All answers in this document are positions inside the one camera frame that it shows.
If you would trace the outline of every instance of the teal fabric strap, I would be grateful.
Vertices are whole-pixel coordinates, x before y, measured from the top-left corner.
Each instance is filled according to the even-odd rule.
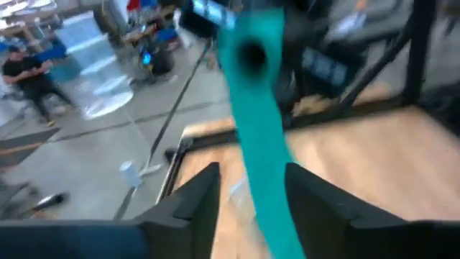
[[[284,14],[281,9],[240,16],[218,35],[218,56],[229,87],[257,221],[277,259],[305,258],[285,192],[285,166],[292,162],[272,93],[280,70]],[[240,47],[258,42],[266,53],[260,73],[248,73]]]

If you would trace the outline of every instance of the desk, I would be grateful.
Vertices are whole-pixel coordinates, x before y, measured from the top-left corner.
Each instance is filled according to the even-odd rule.
[[[375,97],[368,93],[361,100]],[[188,127],[184,135],[229,127],[232,119],[223,119]],[[416,107],[293,130],[287,141],[303,167],[403,219],[460,219],[460,144]],[[229,203],[230,188],[244,175],[237,144],[187,153],[175,188],[213,161],[221,167],[213,258],[268,258],[264,245],[248,240]]]
[[[173,6],[169,6],[169,7],[166,7],[164,9],[162,9],[162,11],[159,14],[157,14],[154,17],[151,17],[151,20],[158,19],[159,22],[164,23],[164,21],[163,21],[164,17],[166,15],[171,15],[171,14],[174,14],[174,7]],[[154,24],[146,27],[143,31],[136,30],[134,32],[127,33],[125,36],[123,36],[122,40],[125,43],[137,42],[138,40],[140,40],[143,37],[153,35],[153,33],[156,32],[158,29],[159,29],[159,25],[154,23]]]

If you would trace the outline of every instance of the black pants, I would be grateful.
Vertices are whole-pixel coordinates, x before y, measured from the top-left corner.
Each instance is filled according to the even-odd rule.
[[[61,91],[56,89],[54,86],[51,86],[48,84],[37,84],[35,86],[31,86],[24,90],[25,98],[29,99],[35,105],[35,108],[37,108],[37,111],[46,120],[51,119],[50,112],[47,110],[45,103],[44,103],[44,98],[48,94],[55,94],[61,100],[63,100],[66,104],[73,106],[72,101],[66,95],[61,93]]]

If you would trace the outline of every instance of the metal rod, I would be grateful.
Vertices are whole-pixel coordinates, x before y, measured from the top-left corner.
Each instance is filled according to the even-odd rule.
[[[399,52],[410,41],[410,32],[412,31],[411,21],[412,19],[409,20],[400,37],[396,40],[396,43],[385,51],[379,61],[377,61],[377,63],[361,77],[361,80],[356,83],[356,86],[336,106],[331,107],[325,116],[335,117],[342,112],[346,112],[346,110],[353,106],[358,95],[375,79],[388,63],[396,58]]]
[[[402,91],[404,105],[414,104],[420,97],[425,76],[426,53],[431,36],[431,27],[436,16],[436,0],[413,2],[412,41],[406,70],[405,87]]]
[[[403,29],[394,29],[388,32],[379,33],[378,35],[365,36],[357,39],[351,38],[350,40],[344,39],[344,42],[347,45],[365,49],[368,48],[371,44],[396,39],[402,33],[402,31]]]

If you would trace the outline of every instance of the person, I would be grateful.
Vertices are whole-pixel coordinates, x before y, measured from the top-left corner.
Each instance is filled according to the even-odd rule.
[[[57,90],[52,81],[45,75],[50,67],[50,62],[25,56],[18,47],[11,46],[8,49],[8,60],[3,64],[3,79],[5,83],[16,84],[37,108],[37,111],[45,118],[48,127],[54,125],[50,113],[44,104],[44,97],[48,94],[55,94],[69,106],[72,101]]]

